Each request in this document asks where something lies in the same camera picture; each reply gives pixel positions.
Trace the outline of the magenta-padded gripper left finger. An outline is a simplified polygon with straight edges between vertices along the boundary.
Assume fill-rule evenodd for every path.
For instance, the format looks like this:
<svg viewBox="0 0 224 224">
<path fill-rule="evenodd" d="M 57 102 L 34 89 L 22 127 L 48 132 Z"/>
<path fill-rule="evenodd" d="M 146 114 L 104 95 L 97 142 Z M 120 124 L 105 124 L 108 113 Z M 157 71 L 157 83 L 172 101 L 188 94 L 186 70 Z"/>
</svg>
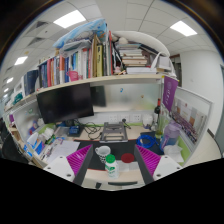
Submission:
<svg viewBox="0 0 224 224">
<path fill-rule="evenodd" d="M 58 156 L 44 170 L 81 186 L 93 156 L 93 146 L 87 145 L 76 152 Z"/>
</svg>

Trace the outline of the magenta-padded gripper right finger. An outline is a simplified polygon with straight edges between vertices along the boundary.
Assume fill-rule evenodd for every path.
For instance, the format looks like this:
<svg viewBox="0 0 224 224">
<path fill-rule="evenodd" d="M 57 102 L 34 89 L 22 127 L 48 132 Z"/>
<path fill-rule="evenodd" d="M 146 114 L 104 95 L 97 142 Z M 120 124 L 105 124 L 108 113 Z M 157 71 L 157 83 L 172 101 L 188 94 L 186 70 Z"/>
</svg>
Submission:
<svg viewBox="0 0 224 224">
<path fill-rule="evenodd" d="M 137 159 L 145 184 L 152 183 L 182 169 L 182 167 L 167 155 L 157 155 L 139 145 L 134 148 L 134 156 Z"/>
</svg>

